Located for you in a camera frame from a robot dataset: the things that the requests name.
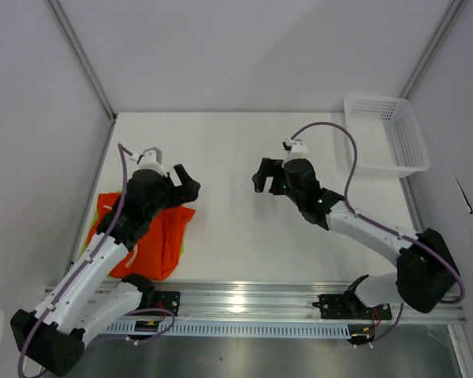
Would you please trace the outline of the lime green shorts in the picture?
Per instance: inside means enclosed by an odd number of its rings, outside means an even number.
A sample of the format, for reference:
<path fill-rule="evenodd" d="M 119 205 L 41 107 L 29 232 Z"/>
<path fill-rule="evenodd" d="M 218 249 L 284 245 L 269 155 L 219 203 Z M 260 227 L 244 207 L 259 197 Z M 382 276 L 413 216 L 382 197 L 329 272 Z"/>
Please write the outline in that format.
<path fill-rule="evenodd" d="M 184 234 L 195 210 L 180 207 L 163 210 L 154 219 L 151 230 L 140 242 L 144 243 L 144 257 L 179 259 L 184 253 Z"/>

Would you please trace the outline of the orange shorts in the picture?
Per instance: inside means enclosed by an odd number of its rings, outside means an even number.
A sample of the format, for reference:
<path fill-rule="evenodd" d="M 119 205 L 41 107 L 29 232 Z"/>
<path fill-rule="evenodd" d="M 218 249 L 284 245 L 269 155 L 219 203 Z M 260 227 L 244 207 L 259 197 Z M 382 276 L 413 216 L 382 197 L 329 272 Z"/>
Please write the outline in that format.
<path fill-rule="evenodd" d="M 184 252 L 184 234 L 195 213 L 185 206 L 164 209 L 152 221 L 146 235 L 110 271 L 109 277 L 123 279 L 136 273 L 153 281 L 166 280 Z"/>

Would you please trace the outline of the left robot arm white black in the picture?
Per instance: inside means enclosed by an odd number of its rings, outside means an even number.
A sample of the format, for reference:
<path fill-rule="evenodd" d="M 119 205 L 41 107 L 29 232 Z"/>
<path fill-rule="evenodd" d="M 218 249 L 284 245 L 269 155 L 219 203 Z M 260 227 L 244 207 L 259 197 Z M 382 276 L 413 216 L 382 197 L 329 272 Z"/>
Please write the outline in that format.
<path fill-rule="evenodd" d="M 10 321 L 24 375 L 29 358 L 55 376 L 69 373 L 91 341 L 118 318 L 145 315 L 155 307 L 155 286 L 138 273 L 130 273 L 105 298 L 91 302 L 92 295 L 110 271 L 147 234 L 152 221 L 164 209 L 198 198 L 201 185 L 183 165 L 175 165 L 180 184 L 175 185 L 161 165 L 137 169 L 125 179 L 123 191 L 97 224 L 83 256 L 56 288 L 33 310 L 19 309 Z"/>

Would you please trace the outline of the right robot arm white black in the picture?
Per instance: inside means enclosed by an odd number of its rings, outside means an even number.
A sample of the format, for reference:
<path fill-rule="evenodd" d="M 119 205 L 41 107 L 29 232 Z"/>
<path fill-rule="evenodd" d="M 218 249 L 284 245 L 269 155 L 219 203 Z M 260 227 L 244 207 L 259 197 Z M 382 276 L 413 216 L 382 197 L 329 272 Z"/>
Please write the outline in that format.
<path fill-rule="evenodd" d="M 344 196 L 321 187 L 309 160 L 261 160 L 251 180 L 255 192 L 264 190 L 288 197 L 310 224 L 349 237 L 384 257 L 395 272 L 363 275 L 344 292 L 345 311 L 363 317 L 373 307 L 404 302 L 420 313 L 429 313 L 443 302 L 460 278 L 445 240 L 434 229 L 408 231 L 372 220 L 346 204 Z"/>

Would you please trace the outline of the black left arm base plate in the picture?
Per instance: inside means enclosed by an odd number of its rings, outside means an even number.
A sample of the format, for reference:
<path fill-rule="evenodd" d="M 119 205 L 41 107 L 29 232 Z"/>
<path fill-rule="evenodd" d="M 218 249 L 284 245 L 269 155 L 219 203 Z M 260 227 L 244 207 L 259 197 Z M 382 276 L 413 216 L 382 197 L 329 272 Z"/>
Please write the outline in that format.
<path fill-rule="evenodd" d="M 156 291 L 154 294 L 145 294 L 141 300 L 139 309 L 151 309 L 145 314 L 153 317 L 165 317 L 167 313 L 158 311 L 158 309 L 166 309 L 178 315 L 181 304 L 181 293 L 179 291 Z"/>

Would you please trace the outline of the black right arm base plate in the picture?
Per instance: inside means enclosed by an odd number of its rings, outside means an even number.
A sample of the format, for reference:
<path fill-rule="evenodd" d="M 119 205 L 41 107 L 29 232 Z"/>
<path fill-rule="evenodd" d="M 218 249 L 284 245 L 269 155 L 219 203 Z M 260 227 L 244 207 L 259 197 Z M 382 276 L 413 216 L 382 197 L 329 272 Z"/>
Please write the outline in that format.
<path fill-rule="evenodd" d="M 390 321 L 392 319 L 392 311 L 388 304 L 369 307 L 355 295 L 322 294 L 311 305 L 320 311 L 323 320 Z"/>

